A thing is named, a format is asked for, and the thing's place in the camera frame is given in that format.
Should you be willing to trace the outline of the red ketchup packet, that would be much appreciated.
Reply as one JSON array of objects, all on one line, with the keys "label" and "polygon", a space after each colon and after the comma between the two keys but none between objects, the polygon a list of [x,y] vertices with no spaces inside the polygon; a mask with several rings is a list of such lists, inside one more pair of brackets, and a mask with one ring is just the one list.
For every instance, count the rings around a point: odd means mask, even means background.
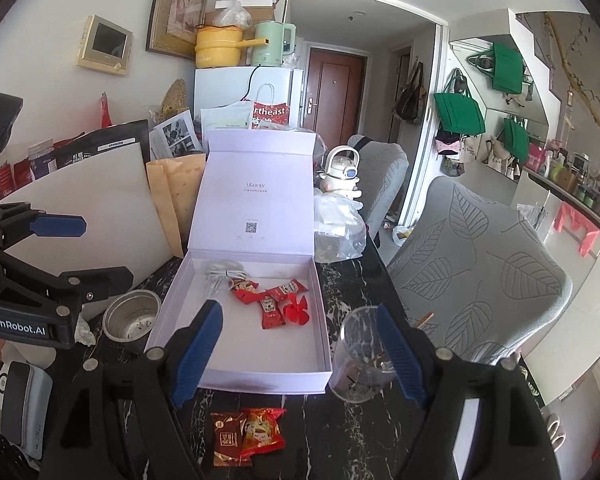
[{"label": "red ketchup packet", "polygon": [[261,326],[264,330],[270,330],[285,325],[285,320],[280,312],[277,302],[271,296],[264,292],[258,300],[262,310]]},{"label": "red ketchup packet", "polygon": [[278,304],[284,301],[289,295],[298,295],[307,292],[308,289],[301,282],[293,278],[287,283],[277,285],[265,291],[265,295],[271,297]]}]

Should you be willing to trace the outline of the red cartoon couple candy packet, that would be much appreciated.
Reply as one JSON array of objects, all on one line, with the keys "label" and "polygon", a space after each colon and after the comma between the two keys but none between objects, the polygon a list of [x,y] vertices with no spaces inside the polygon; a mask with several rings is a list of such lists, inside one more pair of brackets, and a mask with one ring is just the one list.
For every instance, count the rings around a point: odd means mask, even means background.
[{"label": "red cartoon couple candy packet", "polygon": [[253,455],[282,450],[286,440],[278,420],[287,413],[286,408],[244,408],[246,416],[240,458],[249,460]]}]

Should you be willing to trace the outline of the clear glass cup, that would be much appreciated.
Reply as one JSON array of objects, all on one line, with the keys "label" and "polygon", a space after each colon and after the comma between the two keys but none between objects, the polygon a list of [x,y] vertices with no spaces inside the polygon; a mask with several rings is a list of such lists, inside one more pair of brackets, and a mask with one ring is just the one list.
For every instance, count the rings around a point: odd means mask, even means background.
[{"label": "clear glass cup", "polygon": [[377,329],[378,307],[360,307],[342,321],[328,385],[344,402],[364,403],[396,377]]}]

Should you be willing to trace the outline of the crumpled white tissue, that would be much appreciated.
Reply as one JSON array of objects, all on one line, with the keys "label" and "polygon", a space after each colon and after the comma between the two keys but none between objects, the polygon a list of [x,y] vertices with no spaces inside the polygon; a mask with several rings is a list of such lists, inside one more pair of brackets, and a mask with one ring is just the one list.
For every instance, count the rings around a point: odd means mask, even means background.
[{"label": "crumpled white tissue", "polygon": [[78,344],[83,344],[85,347],[94,347],[96,344],[96,337],[82,315],[79,315],[76,319],[74,340]]}]

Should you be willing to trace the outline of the metal bowl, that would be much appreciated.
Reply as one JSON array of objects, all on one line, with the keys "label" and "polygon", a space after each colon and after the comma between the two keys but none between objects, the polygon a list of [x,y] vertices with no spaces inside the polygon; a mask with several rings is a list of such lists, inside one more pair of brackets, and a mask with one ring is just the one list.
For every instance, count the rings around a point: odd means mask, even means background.
[{"label": "metal bowl", "polygon": [[131,290],[106,309],[102,329],[110,340],[119,344],[140,340],[152,330],[160,308],[161,300],[154,292]]}]

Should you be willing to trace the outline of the dark red foil candy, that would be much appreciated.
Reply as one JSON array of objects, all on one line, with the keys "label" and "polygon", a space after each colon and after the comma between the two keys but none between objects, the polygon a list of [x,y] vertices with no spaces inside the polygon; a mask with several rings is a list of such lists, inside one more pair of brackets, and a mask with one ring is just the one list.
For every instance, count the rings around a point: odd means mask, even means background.
[{"label": "dark red foil candy", "polygon": [[213,429],[213,466],[250,467],[252,461],[242,456],[247,415],[236,413],[212,413]]}]

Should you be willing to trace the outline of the white blue device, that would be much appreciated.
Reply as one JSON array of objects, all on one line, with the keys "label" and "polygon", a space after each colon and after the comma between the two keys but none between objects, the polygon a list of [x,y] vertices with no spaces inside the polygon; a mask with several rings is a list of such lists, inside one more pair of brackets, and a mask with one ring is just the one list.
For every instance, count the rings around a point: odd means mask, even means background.
[{"label": "white blue device", "polygon": [[29,363],[12,361],[0,373],[1,433],[34,460],[42,458],[52,388],[50,375]]}]

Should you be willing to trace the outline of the grey leaf pattern chair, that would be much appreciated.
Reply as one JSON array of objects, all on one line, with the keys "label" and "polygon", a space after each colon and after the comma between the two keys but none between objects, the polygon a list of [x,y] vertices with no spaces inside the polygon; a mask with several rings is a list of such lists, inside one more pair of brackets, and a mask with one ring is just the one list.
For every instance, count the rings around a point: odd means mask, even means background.
[{"label": "grey leaf pattern chair", "polygon": [[404,307],[436,347],[494,364],[565,309],[572,281],[524,216],[448,177],[431,181],[388,265]]}]

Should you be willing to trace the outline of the brown paper envelope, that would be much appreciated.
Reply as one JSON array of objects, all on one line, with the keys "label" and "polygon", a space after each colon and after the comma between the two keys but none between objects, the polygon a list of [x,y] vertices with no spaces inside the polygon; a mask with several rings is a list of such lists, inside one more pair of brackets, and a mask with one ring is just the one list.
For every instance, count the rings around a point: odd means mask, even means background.
[{"label": "brown paper envelope", "polygon": [[206,168],[204,153],[153,160],[146,164],[152,202],[175,257],[184,257],[196,200]]}]

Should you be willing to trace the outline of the white refrigerator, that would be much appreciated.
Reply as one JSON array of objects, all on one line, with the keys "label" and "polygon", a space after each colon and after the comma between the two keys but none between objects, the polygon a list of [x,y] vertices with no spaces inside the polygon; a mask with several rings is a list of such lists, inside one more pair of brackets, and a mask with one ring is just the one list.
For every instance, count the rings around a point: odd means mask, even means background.
[{"label": "white refrigerator", "polygon": [[193,116],[202,108],[252,102],[261,84],[275,87],[275,96],[290,107],[289,125],[298,127],[302,96],[302,70],[283,67],[234,66],[194,71]]}]

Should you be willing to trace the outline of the yellow pot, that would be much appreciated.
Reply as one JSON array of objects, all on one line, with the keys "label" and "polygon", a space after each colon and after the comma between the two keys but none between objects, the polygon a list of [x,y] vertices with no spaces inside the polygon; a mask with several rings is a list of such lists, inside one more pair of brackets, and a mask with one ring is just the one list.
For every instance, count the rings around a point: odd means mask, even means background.
[{"label": "yellow pot", "polygon": [[195,65],[203,68],[238,66],[242,51],[268,45],[268,38],[245,39],[238,26],[204,26],[196,36]]}]

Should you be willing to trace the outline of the green tote bag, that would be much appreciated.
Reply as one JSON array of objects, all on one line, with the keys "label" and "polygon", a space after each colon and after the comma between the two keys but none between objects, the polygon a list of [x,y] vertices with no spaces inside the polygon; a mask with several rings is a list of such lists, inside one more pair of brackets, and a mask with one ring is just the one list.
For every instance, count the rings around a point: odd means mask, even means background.
[{"label": "green tote bag", "polygon": [[468,80],[459,68],[452,70],[444,89],[434,94],[434,104],[443,130],[461,136],[486,132],[478,102],[472,98]]}]

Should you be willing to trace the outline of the framed picture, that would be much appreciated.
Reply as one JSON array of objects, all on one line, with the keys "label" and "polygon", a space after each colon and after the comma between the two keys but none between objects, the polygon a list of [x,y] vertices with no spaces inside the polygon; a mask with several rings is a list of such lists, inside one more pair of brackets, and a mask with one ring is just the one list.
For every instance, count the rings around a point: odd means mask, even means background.
[{"label": "framed picture", "polygon": [[152,0],[146,50],[192,60],[207,1]]}]

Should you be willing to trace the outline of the brown door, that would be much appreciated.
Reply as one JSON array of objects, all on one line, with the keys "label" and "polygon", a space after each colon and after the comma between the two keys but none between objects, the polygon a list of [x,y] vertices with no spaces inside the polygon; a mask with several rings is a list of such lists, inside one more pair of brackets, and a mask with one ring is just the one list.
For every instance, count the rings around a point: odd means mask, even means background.
[{"label": "brown door", "polygon": [[310,50],[302,127],[319,134],[329,150],[358,131],[365,70],[362,56]]}]

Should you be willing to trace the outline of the wall intercom panel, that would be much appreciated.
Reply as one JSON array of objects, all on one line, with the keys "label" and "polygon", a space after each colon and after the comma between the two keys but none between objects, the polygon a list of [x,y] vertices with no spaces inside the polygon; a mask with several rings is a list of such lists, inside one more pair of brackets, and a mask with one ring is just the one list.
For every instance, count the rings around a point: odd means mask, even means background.
[{"label": "wall intercom panel", "polygon": [[76,65],[125,76],[129,70],[133,33],[98,15],[86,21]]}]

